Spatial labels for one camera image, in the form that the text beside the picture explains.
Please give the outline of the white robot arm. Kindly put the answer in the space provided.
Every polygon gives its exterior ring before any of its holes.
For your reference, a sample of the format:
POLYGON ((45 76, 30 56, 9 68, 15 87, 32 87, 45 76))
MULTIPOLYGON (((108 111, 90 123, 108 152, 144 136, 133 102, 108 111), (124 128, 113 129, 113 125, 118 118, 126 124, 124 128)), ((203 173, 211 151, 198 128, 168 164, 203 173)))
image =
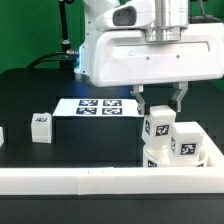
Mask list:
POLYGON ((189 21, 189 0, 83 0, 85 40, 75 72, 98 87, 132 87, 141 115, 146 84, 175 83, 181 110, 190 81, 224 76, 224 23, 189 21))

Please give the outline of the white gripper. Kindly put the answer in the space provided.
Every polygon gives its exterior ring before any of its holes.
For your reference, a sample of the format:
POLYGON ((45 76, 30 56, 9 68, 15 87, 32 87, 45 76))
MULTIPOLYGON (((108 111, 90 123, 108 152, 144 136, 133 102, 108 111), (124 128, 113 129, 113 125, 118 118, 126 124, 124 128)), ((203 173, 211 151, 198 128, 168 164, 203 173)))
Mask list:
POLYGON ((181 111, 185 81, 224 76, 224 24, 191 24, 188 0, 88 0, 89 76, 97 86, 133 85, 140 115, 150 114, 142 85, 174 83, 168 105, 181 111))

